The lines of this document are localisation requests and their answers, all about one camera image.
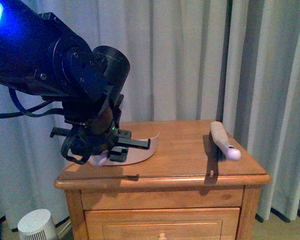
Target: white air purifier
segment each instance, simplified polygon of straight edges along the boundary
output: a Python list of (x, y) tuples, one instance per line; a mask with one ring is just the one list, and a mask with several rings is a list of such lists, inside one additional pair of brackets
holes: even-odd
[(20, 240), (59, 240), (51, 213), (47, 209), (29, 212), (17, 227)]

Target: black cable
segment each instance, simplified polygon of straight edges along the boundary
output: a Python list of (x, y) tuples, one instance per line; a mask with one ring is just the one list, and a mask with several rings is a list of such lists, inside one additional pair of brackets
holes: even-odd
[[(44, 108), (45, 106), (49, 105), (53, 103), (53, 101), (44, 101), (43, 103), (34, 106), (32, 108), (27, 109), (28, 112), (33, 113), (39, 109)], [(16, 117), (20, 117), (23, 116), (24, 114), (22, 112), (10, 112), (10, 113), (0, 113), (0, 119), (9, 119), (9, 118), (16, 118)]]
[(41, 114), (34, 114), (31, 113), (30, 111), (28, 111), (27, 109), (25, 109), (22, 104), (20, 103), (18, 97), (17, 97), (17, 93), (16, 90), (9, 88), (9, 93), (10, 93), (10, 97), (12, 102), (14, 103), (15, 107), (23, 114), (32, 118), (39, 118), (39, 117), (43, 117), (43, 116), (47, 116), (47, 115), (51, 115), (51, 114), (57, 114), (57, 115), (65, 115), (65, 111), (62, 108), (53, 108), (53, 109), (49, 109), (48, 111), (41, 113)]

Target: curtain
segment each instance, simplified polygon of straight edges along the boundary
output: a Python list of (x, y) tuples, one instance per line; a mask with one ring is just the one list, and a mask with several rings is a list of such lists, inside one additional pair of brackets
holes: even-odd
[[(123, 52), (131, 70), (122, 121), (217, 119), (270, 173), (258, 213), (300, 209), (300, 0), (24, 0), (54, 12), (91, 49)], [(0, 112), (13, 112), (0, 86)], [(40, 97), (20, 94), (27, 107)], [(64, 166), (62, 117), (0, 120), (0, 214), (67, 217), (53, 181)]]
[[(108, 45), (127, 56), (122, 121), (222, 114), (227, 1), (24, 2), (37, 13), (54, 12), (92, 49)], [(0, 86), (0, 112), (15, 111), (7, 91)], [(26, 107), (40, 102), (19, 95)], [(53, 187), (64, 166), (60, 142), (49, 138), (52, 127), (69, 128), (62, 125), (59, 116), (0, 120), (0, 208), (12, 229), (33, 209), (49, 209), (55, 223), (68, 214), (63, 192)]]
[(261, 191), (260, 216), (268, 219), (274, 208), (295, 220), (300, 210), (300, 1), (236, 4), (224, 124), (271, 175)]

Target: drawer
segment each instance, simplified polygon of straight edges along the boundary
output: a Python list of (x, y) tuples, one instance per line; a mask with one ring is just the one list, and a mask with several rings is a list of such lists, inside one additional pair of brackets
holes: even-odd
[(241, 186), (81, 191), (84, 210), (240, 207), (242, 196)]
[(235, 240), (240, 209), (85, 211), (90, 240)]

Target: nightstand top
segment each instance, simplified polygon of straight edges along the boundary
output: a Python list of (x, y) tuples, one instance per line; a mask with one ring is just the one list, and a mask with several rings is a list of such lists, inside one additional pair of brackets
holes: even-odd
[(217, 162), (209, 138), (209, 120), (123, 122), (133, 139), (158, 133), (158, 149), (149, 159), (125, 166), (68, 164), (55, 180), (58, 189), (157, 188), (201, 185), (260, 185), (267, 172), (229, 135), (241, 151), (239, 161)]

